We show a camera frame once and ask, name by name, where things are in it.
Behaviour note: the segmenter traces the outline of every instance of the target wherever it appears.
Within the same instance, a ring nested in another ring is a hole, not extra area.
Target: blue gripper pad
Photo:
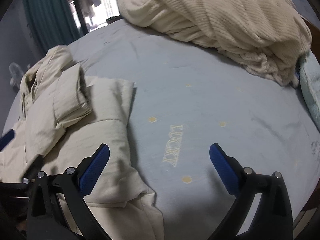
[[[79,189],[82,196],[87,196],[91,193],[109,158],[110,149],[108,145],[104,144],[79,179]]]
[[[230,195],[238,196],[240,194],[239,178],[227,161],[227,155],[220,146],[215,143],[210,147],[210,159],[216,168],[224,186]]]
[[[0,138],[0,152],[8,145],[9,142],[14,138],[14,130],[10,130],[3,137]]]

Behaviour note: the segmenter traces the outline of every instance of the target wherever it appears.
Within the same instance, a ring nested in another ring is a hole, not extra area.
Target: wall
[[[0,131],[2,132],[16,92],[10,86],[9,64],[18,63],[24,71],[28,64],[42,58],[27,26],[23,1],[14,0],[0,22]]]

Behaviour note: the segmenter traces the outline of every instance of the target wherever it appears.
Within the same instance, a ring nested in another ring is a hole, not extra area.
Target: light green pillow
[[[320,65],[311,51],[301,64],[300,84],[311,117],[320,131]]]

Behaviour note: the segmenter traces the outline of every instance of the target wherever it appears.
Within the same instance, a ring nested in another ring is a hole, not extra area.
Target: knitted blanket
[[[117,0],[130,23],[191,41],[240,63],[247,72],[298,85],[298,58],[311,33],[291,0]]]

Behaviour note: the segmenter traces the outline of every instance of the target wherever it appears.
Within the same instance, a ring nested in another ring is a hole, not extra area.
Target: bed
[[[128,124],[132,166],[156,192],[166,240],[207,239],[234,201],[210,162],[213,143],[256,173],[281,172],[293,218],[312,194],[320,177],[320,134],[300,90],[250,75],[214,49],[125,20],[69,48],[86,75],[135,82]],[[4,131],[18,105],[19,96]],[[259,196],[240,232],[258,202]]]

